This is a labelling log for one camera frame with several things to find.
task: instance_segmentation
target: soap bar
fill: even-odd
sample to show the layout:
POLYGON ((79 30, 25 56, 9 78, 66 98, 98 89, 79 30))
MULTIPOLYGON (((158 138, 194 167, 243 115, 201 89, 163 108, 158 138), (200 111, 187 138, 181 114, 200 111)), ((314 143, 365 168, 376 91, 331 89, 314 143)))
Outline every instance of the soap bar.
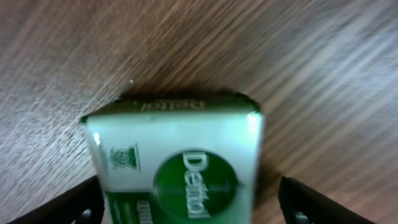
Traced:
POLYGON ((115 101, 80 123, 113 223, 242 224, 264 120, 233 94, 115 101))

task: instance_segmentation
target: wood grain surface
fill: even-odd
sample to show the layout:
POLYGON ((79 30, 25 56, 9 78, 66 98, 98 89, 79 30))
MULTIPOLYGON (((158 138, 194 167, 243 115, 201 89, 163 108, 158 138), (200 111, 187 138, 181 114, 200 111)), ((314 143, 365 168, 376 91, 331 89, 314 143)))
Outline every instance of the wood grain surface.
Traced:
POLYGON ((397 223, 397 8, 393 0, 2 0, 0 223, 95 174, 80 116, 126 90, 224 88, 268 116, 254 223, 284 222, 282 174, 374 222, 397 223))

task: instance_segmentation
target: wooden table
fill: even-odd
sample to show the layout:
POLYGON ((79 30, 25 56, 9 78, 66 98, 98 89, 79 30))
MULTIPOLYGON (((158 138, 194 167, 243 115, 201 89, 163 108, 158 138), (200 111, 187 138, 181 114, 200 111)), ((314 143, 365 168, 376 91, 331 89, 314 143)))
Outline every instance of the wooden table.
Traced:
POLYGON ((128 89, 223 88, 268 115, 254 223, 283 223, 282 174, 397 222, 397 1, 0 4, 0 223, 95 174, 80 116, 128 89))

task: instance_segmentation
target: green circle logo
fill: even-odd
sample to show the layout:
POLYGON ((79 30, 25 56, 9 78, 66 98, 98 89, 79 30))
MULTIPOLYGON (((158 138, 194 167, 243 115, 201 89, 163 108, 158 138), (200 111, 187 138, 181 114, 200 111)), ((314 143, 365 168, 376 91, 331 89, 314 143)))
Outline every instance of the green circle logo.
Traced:
POLYGON ((238 179, 223 158, 204 150, 171 157, 157 171, 155 197, 166 213, 182 219, 211 218, 233 200, 238 179))

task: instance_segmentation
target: black object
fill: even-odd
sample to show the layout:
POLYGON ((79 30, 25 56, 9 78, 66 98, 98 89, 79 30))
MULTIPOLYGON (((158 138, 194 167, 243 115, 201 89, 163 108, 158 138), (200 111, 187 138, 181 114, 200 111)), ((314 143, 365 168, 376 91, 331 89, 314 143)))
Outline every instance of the black object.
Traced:
POLYGON ((293 178, 282 177, 278 199, 286 224, 373 223, 293 178))
MULTIPOLYGON (((282 177, 278 198, 286 224, 373 223, 293 178, 282 177)), ((9 224, 100 224, 103 213, 103 195, 95 176, 9 224)))
POLYGON ((103 214, 102 191, 94 176, 9 224, 100 224, 103 214))

